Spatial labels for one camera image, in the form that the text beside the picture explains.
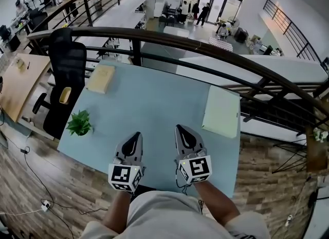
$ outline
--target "green plant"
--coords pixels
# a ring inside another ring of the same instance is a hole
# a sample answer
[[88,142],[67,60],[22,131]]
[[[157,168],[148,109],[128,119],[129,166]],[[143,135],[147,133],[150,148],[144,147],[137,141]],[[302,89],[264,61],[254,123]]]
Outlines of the green plant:
[[72,120],[68,122],[66,128],[70,130],[71,135],[76,133],[78,136],[83,136],[92,129],[92,125],[89,123],[89,113],[86,110],[80,111],[77,114],[72,114]]

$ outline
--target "power strip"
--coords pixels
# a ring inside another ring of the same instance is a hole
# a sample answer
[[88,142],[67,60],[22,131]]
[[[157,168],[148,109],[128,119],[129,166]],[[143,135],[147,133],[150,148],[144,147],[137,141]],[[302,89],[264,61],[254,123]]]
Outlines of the power strip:
[[44,212],[46,212],[46,211],[48,211],[48,208],[50,207],[50,202],[49,201],[47,201],[47,200],[44,200],[43,201],[43,204],[41,205],[41,209],[44,211]]

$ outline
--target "cable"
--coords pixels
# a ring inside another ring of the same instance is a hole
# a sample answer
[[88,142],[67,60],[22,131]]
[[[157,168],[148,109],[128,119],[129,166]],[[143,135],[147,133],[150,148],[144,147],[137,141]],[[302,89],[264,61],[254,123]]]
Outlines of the cable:
[[325,200],[325,199],[329,199],[329,197],[318,198],[317,200]]
[[53,202],[53,204],[56,204],[56,205],[58,205],[58,206],[60,206],[60,207],[62,207],[62,208],[76,210],[76,211],[78,211],[81,215],[85,215],[85,214],[89,214],[89,213],[93,213],[93,212],[98,212],[98,211],[108,211],[108,209],[99,208],[99,209],[97,209],[97,210],[92,210],[92,211],[88,211],[88,212],[81,212],[79,209],[77,209],[77,208],[75,208],[75,207],[71,207],[71,206],[63,206],[63,205],[61,205],[61,204],[59,204],[59,203],[55,203],[55,202]]
[[5,124],[5,113],[1,107],[0,107],[0,110],[1,110],[1,114],[2,114],[2,124],[0,126],[2,126],[3,124]]
[[36,210],[36,211],[32,211],[32,212],[25,212],[25,213],[20,213],[20,214],[11,214],[11,213],[7,213],[7,212],[0,212],[0,215],[5,214],[5,215],[10,215],[10,216],[19,216],[19,215],[24,215],[24,214],[28,214],[28,213],[35,213],[35,212],[40,212],[43,211],[42,209],[40,210]]
[[179,188],[183,188],[181,192],[187,196],[187,188],[190,187],[191,184],[189,184],[189,185],[186,184],[186,185],[183,185],[183,186],[179,186],[179,185],[178,185],[178,181],[177,181],[177,171],[178,171],[178,168],[176,168],[176,185],[177,185],[177,187],[179,187]]
[[70,230],[70,232],[71,232],[72,239],[74,239],[74,235],[73,235],[73,232],[72,232],[70,226],[69,226],[69,225],[68,225],[68,224],[67,224],[62,218],[60,218],[57,214],[55,214],[55,213],[54,213],[49,207],[48,207],[48,210],[66,225],[66,227],[67,227],[67,228]]
[[200,208],[201,208],[201,214],[203,215],[202,210],[204,209],[204,204],[205,204],[205,202],[204,202],[203,200],[199,200],[198,203],[199,203]]
[[43,184],[42,180],[40,180],[40,178],[37,176],[37,174],[33,171],[33,169],[30,167],[29,163],[27,163],[27,160],[26,160],[26,154],[29,154],[30,153],[30,147],[29,146],[26,146],[25,151],[27,151],[27,153],[24,153],[24,159],[25,159],[25,162],[26,162],[26,165],[27,167],[29,167],[29,169],[31,170],[31,172],[33,172],[33,174],[38,178],[38,180],[41,182],[41,184],[43,185],[43,187],[45,187],[46,191],[48,192],[50,198],[51,198],[51,202],[52,202],[52,205],[49,206],[49,208],[51,209],[53,207],[53,204],[54,204],[54,199],[50,193],[50,191],[48,190],[48,188]]

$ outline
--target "tabletop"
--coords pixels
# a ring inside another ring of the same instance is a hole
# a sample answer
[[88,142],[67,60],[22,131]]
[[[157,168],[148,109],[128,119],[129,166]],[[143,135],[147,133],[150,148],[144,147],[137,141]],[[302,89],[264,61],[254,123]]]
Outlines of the tabletop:
[[163,32],[168,33],[168,34],[172,34],[172,35],[185,37],[185,38],[188,38],[189,35],[190,35],[190,31],[184,30],[184,29],[181,29],[181,28],[172,27],[172,26],[165,26]]
[[[107,93],[99,94],[84,88],[72,111],[87,110],[94,131],[79,137],[71,136],[69,130],[65,130],[58,150],[107,174],[116,145],[140,131],[143,136],[142,162],[146,166],[140,184],[180,192],[175,182],[174,159],[178,156],[175,127],[183,124],[203,138],[212,160],[210,181],[232,197],[239,158],[240,124],[235,138],[202,130],[210,85],[129,64],[108,61],[100,64],[116,67]],[[184,185],[180,173],[178,182]],[[194,187],[188,188],[187,193],[197,195]]]
[[214,37],[209,38],[209,44],[217,46],[221,49],[233,52],[233,46],[230,43],[224,42],[222,40],[216,39]]
[[50,58],[33,54],[18,53],[25,65],[18,69],[14,61],[3,75],[3,89],[0,105],[6,114],[17,122],[25,103],[33,93],[42,75],[50,68]]

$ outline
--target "chair armrest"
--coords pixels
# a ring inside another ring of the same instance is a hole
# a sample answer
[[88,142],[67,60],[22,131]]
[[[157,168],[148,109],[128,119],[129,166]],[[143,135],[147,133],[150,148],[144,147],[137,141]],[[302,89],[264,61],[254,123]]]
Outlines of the chair armrest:
[[47,109],[50,109],[51,108],[51,105],[48,102],[45,101],[46,96],[47,96],[46,93],[42,93],[39,96],[39,98],[36,101],[36,103],[34,104],[34,107],[33,107],[33,110],[32,110],[32,112],[34,114],[38,113],[40,106],[44,106]]

